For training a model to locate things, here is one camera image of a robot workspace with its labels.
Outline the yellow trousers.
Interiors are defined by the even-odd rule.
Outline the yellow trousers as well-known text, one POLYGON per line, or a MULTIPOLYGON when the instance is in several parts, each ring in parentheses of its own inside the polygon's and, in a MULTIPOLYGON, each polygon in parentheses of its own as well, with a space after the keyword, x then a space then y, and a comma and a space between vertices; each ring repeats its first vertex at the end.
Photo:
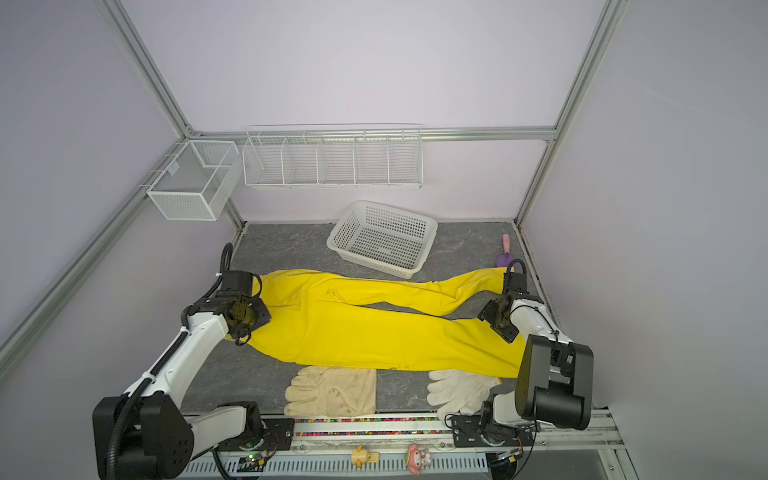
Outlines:
POLYGON ((500 293, 503 272, 487 268, 424 283, 349 278, 313 270, 267 274, 260 290, 271 315, 249 346, 305 366, 517 376, 522 338, 508 343, 477 319, 449 319, 481 292, 500 293))

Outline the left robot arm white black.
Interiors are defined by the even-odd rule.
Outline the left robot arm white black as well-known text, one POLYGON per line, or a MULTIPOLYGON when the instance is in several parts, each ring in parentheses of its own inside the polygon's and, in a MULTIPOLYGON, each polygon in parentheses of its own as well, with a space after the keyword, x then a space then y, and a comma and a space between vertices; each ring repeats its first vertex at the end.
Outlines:
POLYGON ((102 479, 172 479, 188 463, 235 439, 259 445, 265 426, 256 403, 230 402, 193 417, 181 412, 191 381, 225 338, 244 345, 271 315, 257 296, 218 293, 188 306, 176 338, 121 395, 105 397, 92 423, 102 479))

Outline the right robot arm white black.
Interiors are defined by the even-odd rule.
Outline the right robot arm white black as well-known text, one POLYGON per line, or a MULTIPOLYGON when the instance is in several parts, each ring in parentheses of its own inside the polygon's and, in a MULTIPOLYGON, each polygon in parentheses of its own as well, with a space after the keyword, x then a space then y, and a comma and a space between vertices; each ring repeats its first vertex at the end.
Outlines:
POLYGON ((515 389, 492 394, 483 403, 480 429, 498 440, 546 422, 584 430, 591 420, 594 354, 576 343, 552 319, 542 301, 505 294, 489 301, 478 318, 503 340, 523 342, 515 389))

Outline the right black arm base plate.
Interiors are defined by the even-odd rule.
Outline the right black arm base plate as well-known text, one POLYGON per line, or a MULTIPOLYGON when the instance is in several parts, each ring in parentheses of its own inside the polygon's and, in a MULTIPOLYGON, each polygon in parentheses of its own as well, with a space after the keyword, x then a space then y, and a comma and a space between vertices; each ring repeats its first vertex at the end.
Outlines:
POLYGON ((535 429, 532 422, 502 425, 493 420, 482 420, 480 415, 447 415, 445 422, 454 445, 459 448, 530 445, 535 429))

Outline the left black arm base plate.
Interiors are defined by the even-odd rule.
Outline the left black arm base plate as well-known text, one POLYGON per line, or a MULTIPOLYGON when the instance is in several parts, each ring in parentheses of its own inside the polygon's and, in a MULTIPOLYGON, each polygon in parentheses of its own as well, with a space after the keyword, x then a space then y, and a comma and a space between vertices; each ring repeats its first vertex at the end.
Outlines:
POLYGON ((280 452, 291 449, 296 421, 288 417, 266 418, 262 420, 261 433, 257 437, 241 441, 237 447, 241 451, 280 452))

